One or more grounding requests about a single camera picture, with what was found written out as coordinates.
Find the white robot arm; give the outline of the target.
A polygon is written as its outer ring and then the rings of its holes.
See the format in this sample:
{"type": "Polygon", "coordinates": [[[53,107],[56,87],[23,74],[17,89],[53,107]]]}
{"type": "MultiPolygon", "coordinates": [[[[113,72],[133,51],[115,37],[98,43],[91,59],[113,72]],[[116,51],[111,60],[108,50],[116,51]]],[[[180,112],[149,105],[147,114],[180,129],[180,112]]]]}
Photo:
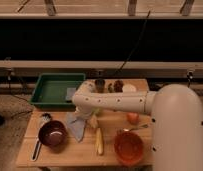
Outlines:
{"type": "Polygon", "coordinates": [[[83,118],[95,108],[150,115],[153,171],[203,171],[203,105],[191,88],[170,84],[157,91],[97,93],[85,81],[72,102],[83,118]]]}

